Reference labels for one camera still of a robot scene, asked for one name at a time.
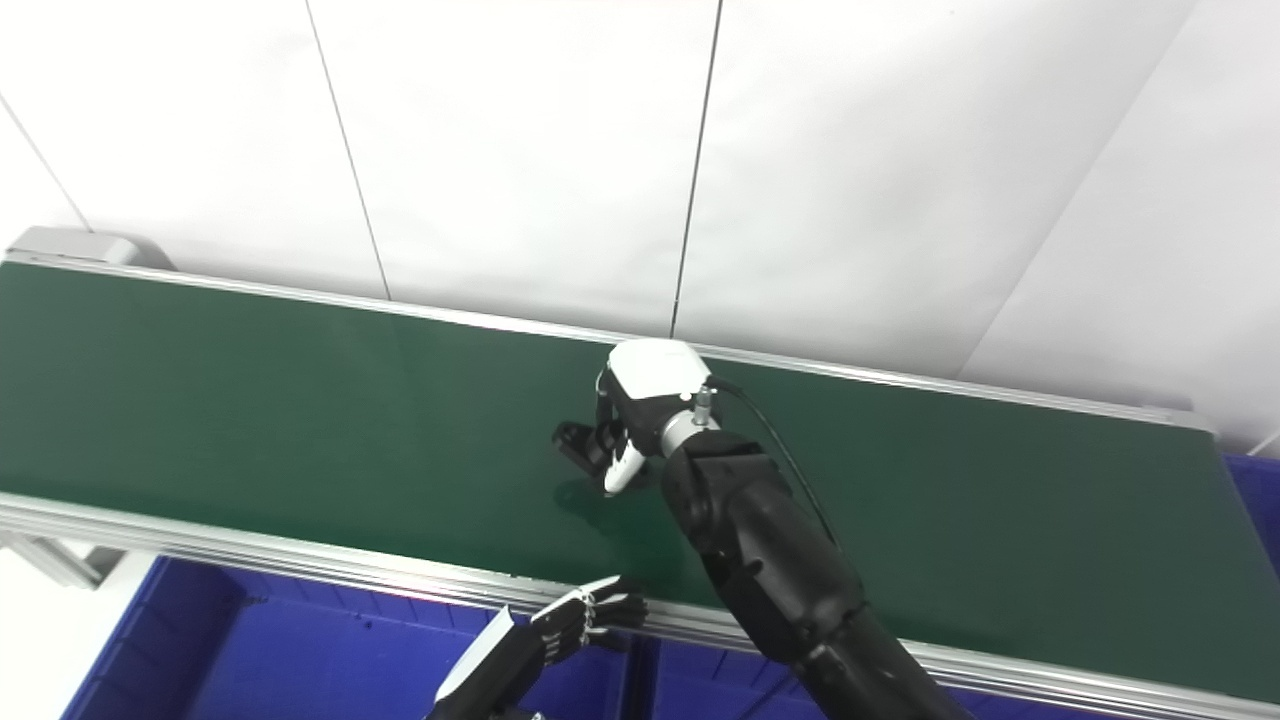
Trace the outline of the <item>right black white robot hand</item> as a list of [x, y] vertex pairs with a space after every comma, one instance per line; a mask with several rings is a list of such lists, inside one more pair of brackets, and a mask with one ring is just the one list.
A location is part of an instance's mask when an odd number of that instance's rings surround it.
[[692, 346], [641, 338], [616, 345], [596, 378], [596, 429], [607, 496], [622, 493], [650, 457], [669, 457], [696, 433], [718, 430], [710, 370]]

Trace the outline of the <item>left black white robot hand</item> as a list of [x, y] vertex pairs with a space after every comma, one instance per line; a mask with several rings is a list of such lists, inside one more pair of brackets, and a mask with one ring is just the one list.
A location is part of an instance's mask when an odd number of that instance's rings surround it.
[[623, 575], [579, 585], [526, 621], [504, 606], [448, 671], [425, 717], [544, 719], [518, 706], [543, 671], [586, 648], [628, 651], [648, 614], [640, 583]]

